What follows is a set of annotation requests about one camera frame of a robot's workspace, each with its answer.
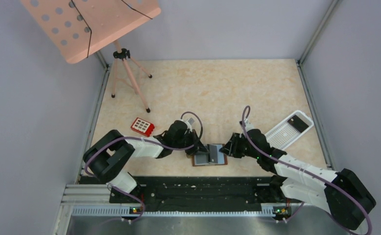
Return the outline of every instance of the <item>red tray with white squares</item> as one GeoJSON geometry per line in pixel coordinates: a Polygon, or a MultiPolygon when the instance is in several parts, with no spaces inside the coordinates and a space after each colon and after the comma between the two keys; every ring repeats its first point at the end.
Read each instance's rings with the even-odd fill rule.
{"type": "Polygon", "coordinates": [[[154,124],[138,117],[130,128],[139,134],[149,137],[154,130],[154,124]]]}

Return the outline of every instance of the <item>beige tabletop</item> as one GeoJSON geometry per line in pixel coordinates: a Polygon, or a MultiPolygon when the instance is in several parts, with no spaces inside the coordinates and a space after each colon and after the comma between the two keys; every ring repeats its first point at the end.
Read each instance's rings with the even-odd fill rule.
{"type": "MultiPolygon", "coordinates": [[[[226,143],[233,132],[241,133],[238,122],[246,105],[251,106],[250,122],[263,133],[295,110],[311,117],[294,60],[142,61],[142,64],[153,75],[152,79],[134,65],[131,67],[143,84],[141,89],[151,113],[145,111],[140,97],[122,82],[117,84],[116,97],[111,98],[110,78],[93,144],[112,129],[124,136],[142,137],[130,129],[137,117],[153,123],[156,127],[152,135],[158,135],[185,111],[193,111],[202,119],[203,143],[226,143]]],[[[126,77],[119,65],[119,77],[126,77]]],[[[195,122],[193,126],[199,133],[199,124],[195,122]]],[[[286,151],[304,162],[326,168],[314,127],[286,151]]],[[[229,157],[228,165],[195,167],[184,151],[174,151],[163,159],[130,159],[124,169],[136,176],[271,175],[249,157],[229,157]]]]}

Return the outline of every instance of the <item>pink music stand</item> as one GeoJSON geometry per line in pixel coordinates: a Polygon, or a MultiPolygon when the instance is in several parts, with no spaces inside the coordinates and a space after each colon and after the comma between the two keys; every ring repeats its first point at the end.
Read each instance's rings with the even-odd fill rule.
{"type": "MultiPolygon", "coordinates": [[[[70,64],[83,60],[110,43],[116,46],[117,55],[123,54],[125,49],[121,48],[117,39],[149,21],[148,17],[154,18],[161,13],[157,0],[124,0],[144,15],[132,10],[121,0],[21,0],[21,2],[70,64]]],[[[127,58],[130,58],[148,77],[151,78],[152,75],[134,58],[129,56],[121,58],[131,82],[131,85],[128,85],[139,94],[149,113],[149,106],[131,72],[127,58]]],[[[118,80],[117,61],[115,57],[112,66],[114,68],[112,97],[115,97],[118,80]]]]}

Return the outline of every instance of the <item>black tripod clamp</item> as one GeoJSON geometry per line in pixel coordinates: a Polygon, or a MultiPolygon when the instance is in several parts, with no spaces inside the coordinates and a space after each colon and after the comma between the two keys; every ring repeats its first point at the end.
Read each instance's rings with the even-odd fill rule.
{"type": "Polygon", "coordinates": [[[118,51],[114,51],[113,56],[114,58],[121,59],[121,60],[126,58],[130,59],[130,51],[127,50],[126,48],[122,48],[120,53],[118,51]]]}

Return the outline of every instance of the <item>white wall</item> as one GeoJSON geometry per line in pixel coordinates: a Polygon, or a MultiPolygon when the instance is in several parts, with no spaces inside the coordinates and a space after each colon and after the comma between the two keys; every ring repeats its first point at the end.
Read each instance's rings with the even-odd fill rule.
{"type": "MultiPolygon", "coordinates": [[[[119,41],[145,60],[299,59],[330,3],[159,0],[162,13],[119,41]]],[[[107,62],[114,51],[113,45],[103,50],[107,62]]]]}
{"type": "Polygon", "coordinates": [[[16,0],[0,0],[0,235],[52,233],[78,170],[102,68],[69,65],[16,0]]]}
{"type": "Polygon", "coordinates": [[[343,1],[305,64],[335,165],[377,201],[381,235],[381,1],[343,1]]]}

